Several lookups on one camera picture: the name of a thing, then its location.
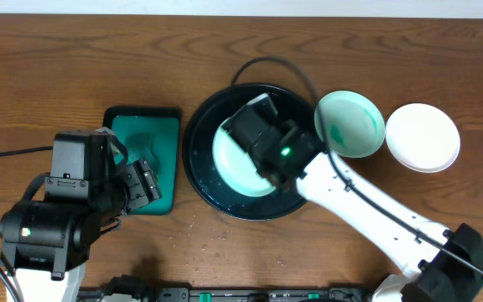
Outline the white plate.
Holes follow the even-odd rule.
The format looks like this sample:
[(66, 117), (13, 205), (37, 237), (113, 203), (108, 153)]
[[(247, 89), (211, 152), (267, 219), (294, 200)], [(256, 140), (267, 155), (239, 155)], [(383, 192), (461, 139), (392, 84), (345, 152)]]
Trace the white plate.
[(460, 134), (453, 120), (423, 103), (399, 107), (388, 118), (386, 143), (400, 164), (427, 174), (447, 169), (460, 153)]

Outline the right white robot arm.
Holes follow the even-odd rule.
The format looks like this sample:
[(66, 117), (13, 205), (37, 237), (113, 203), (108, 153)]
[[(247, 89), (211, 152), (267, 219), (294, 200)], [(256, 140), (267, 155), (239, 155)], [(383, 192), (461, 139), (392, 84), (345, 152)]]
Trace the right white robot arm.
[(218, 129), (276, 188), (292, 186), (374, 243), (399, 268), (373, 301), (472, 301), (483, 288), (483, 239), (403, 206), (326, 150), (317, 134), (281, 122), (271, 102), (249, 102)]

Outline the green scrubbing sponge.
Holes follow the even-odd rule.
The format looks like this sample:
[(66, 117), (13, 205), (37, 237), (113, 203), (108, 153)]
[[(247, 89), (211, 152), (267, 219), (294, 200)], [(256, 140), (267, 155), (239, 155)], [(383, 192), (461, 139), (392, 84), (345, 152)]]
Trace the green scrubbing sponge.
[(154, 135), (151, 133), (134, 133), (126, 138), (128, 161), (135, 162), (145, 159), (155, 172), (159, 171), (158, 157), (153, 152)]

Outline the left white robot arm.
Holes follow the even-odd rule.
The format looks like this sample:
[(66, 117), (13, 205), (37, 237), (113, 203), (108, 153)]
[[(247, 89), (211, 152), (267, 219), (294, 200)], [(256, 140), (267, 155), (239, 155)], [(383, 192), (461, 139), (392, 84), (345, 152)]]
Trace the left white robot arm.
[(9, 301), (75, 301), (91, 245), (161, 196), (146, 159), (128, 162), (114, 133), (55, 135), (51, 170), (0, 221)]

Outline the mint green plate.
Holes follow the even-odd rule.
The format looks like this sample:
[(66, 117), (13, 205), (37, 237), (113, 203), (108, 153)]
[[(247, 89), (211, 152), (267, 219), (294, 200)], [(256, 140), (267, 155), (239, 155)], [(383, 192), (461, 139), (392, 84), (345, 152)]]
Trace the mint green plate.
[(223, 181), (236, 193), (248, 197), (262, 197), (276, 188), (258, 172), (250, 156), (243, 151), (223, 128), (216, 130), (212, 142), (212, 158)]
[(333, 91), (320, 99), (314, 113), (316, 132), (347, 158), (365, 158), (383, 144), (385, 122), (378, 108), (353, 91)]

